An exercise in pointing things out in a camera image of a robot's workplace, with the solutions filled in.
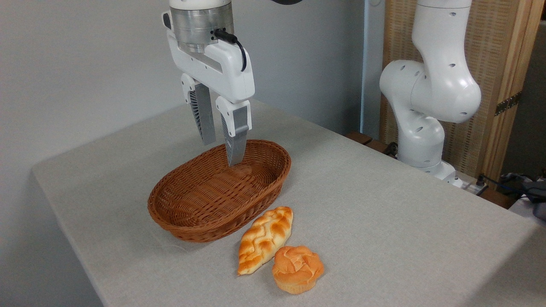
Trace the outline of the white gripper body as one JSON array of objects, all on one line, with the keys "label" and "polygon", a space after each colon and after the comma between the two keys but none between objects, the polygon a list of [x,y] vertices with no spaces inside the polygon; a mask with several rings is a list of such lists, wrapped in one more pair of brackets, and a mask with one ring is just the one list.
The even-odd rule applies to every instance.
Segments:
[{"label": "white gripper body", "polygon": [[250,56],[233,35],[231,12],[164,12],[175,65],[232,103],[255,93]]}]

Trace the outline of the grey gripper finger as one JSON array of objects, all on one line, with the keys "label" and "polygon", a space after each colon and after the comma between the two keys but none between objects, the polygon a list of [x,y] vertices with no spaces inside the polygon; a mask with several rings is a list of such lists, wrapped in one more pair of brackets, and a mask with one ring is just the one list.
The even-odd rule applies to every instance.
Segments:
[{"label": "grey gripper finger", "polygon": [[185,102],[191,107],[203,144],[216,142],[209,88],[185,73],[181,76],[181,83]]},{"label": "grey gripper finger", "polygon": [[228,165],[232,167],[244,157],[247,132],[252,129],[251,105],[248,100],[234,104],[220,96],[216,107],[221,113]]}]

